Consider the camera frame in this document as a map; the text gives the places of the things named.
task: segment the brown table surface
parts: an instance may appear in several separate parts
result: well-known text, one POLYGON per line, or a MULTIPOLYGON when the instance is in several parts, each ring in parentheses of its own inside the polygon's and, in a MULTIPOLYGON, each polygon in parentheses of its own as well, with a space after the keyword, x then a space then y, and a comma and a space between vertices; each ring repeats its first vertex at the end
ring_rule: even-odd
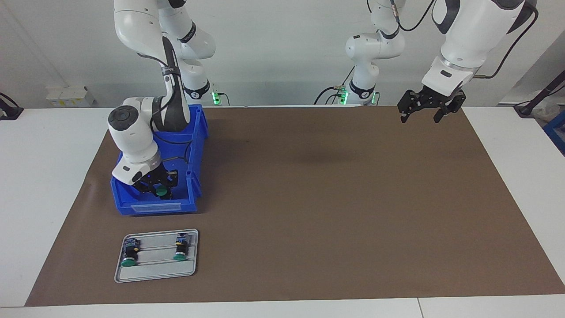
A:
POLYGON ((200 213, 121 216, 107 135, 27 306, 565 293, 463 113, 206 115, 200 213), (185 228, 194 276, 114 282, 126 234, 185 228))

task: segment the blue container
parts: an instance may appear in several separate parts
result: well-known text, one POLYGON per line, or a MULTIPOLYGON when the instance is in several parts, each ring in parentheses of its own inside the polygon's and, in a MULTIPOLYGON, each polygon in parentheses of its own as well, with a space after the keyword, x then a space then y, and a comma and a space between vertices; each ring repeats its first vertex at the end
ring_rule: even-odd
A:
POLYGON ((122 215, 170 214, 196 212, 196 198, 202 196, 200 189, 200 163, 204 149, 204 139, 208 138, 208 123, 201 105, 190 105, 190 124, 181 132, 156 132, 158 136, 173 142, 192 140, 188 150, 186 144, 176 145, 154 138, 159 146, 161 158, 182 159, 166 161, 167 170, 179 171, 179 185, 172 189, 172 200, 161 200, 152 193, 140 193, 134 187, 119 182, 112 177, 111 186, 116 207, 122 215))

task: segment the green lid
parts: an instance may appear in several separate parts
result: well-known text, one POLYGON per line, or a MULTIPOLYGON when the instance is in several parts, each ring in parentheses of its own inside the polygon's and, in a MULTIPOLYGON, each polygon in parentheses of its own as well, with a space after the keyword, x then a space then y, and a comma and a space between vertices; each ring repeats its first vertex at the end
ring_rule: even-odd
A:
POLYGON ((165 188, 165 186, 158 186, 157 187, 157 195, 158 196, 166 196, 169 190, 165 188))
POLYGON ((136 261, 134 261, 134 260, 123 260, 123 261, 121 262, 121 265, 122 265, 123 267, 132 267, 132 266, 135 266, 135 265, 136 265, 136 261))
POLYGON ((186 260, 186 256, 183 254, 176 254, 175 257, 173 257, 174 260, 176 261, 185 261, 186 260))

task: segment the white table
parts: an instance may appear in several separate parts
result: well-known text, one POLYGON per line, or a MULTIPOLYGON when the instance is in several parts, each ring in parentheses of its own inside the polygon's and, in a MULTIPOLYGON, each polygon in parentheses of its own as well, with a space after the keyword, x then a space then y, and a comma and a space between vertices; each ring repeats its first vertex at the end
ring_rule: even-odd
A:
MULTIPOLYGON (((19 308, 82 185, 110 110, 26 110, 15 122, 0 122, 0 317, 565 317, 565 295, 19 308)), ((565 158, 534 120, 520 119, 512 108, 464 112, 565 281, 565 158)))

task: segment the gray tray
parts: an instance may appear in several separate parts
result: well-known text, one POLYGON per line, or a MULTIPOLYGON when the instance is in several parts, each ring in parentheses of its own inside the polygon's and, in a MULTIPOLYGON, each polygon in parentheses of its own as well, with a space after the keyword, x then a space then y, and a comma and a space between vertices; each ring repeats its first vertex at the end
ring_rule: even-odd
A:
POLYGON ((140 233, 126 235, 120 245, 120 256, 116 267, 114 281, 116 283, 138 282, 190 276, 196 271, 196 255, 198 251, 198 230, 179 230, 153 233, 140 233), (186 233, 190 245, 185 261, 173 259, 176 251, 176 238, 180 233, 186 233), (140 241, 140 250, 137 253, 137 265, 123 267, 122 246, 125 240, 136 238, 140 241))

